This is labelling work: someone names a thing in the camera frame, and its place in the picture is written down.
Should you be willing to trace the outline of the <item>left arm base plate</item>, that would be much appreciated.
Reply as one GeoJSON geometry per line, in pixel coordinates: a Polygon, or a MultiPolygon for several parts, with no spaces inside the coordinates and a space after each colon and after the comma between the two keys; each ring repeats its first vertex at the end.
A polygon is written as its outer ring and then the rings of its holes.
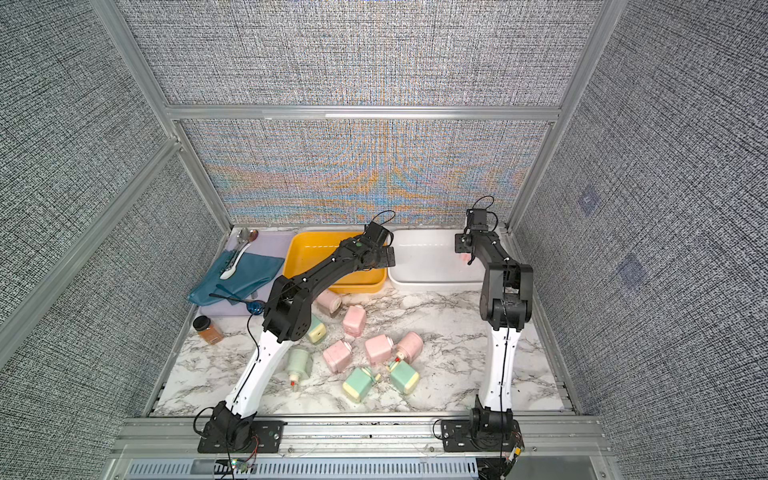
{"type": "Polygon", "coordinates": [[[198,443],[197,452],[214,453],[277,453],[283,436],[282,421],[240,420],[230,423],[209,421],[198,443]]]}

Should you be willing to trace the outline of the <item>white plastic tray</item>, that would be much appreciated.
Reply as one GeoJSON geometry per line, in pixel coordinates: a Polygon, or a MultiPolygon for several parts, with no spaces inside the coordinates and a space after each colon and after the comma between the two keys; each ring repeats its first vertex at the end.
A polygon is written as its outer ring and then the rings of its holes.
{"type": "Polygon", "coordinates": [[[479,291],[485,269],[464,263],[455,252],[459,230],[401,229],[394,232],[396,265],[387,269],[398,290],[417,292],[479,291]]]}

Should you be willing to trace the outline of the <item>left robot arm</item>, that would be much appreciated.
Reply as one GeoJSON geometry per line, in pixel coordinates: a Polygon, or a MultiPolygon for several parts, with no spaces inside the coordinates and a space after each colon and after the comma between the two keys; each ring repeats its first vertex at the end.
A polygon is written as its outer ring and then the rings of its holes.
{"type": "Polygon", "coordinates": [[[200,437],[199,453],[250,452],[259,446],[255,422],[261,398],[282,358],[308,333],[313,302],[349,274],[395,266],[393,240],[392,231],[370,221],[307,271],[275,280],[262,314],[258,347],[230,395],[211,408],[203,428],[193,428],[200,437]]]}

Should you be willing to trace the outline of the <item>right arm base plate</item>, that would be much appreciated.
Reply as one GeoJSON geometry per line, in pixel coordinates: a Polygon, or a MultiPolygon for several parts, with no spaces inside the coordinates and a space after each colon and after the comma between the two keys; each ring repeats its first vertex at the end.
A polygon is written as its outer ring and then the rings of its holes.
{"type": "Polygon", "coordinates": [[[437,437],[445,452],[503,452],[520,454],[525,449],[520,424],[514,419],[498,422],[444,419],[437,437]]]}

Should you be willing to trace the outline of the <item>yellow plastic tray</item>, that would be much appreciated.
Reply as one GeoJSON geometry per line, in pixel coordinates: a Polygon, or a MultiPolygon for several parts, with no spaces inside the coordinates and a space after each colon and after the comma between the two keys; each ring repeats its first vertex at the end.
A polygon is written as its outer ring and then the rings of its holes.
{"type": "MultiPolygon", "coordinates": [[[[287,278],[309,270],[326,259],[341,241],[361,234],[361,231],[306,231],[291,241],[283,275],[287,278]]],[[[378,269],[349,274],[337,281],[330,290],[337,294],[373,294],[382,290],[387,270],[378,269]]]]}

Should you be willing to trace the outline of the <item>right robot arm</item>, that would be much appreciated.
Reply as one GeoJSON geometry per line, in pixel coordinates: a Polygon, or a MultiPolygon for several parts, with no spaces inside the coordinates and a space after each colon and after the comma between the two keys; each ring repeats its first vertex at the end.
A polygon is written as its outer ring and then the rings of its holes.
{"type": "Polygon", "coordinates": [[[467,254],[468,265],[478,261],[484,268],[479,315],[486,323],[485,372],[471,411],[470,435],[477,443],[482,435],[498,439],[501,451],[521,448],[522,436],[514,419],[512,374],[522,331],[532,317],[533,268],[509,254],[489,221],[495,213],[473,206],[466,211],[462,232],[455,235],[455,252],[467,254]]]}

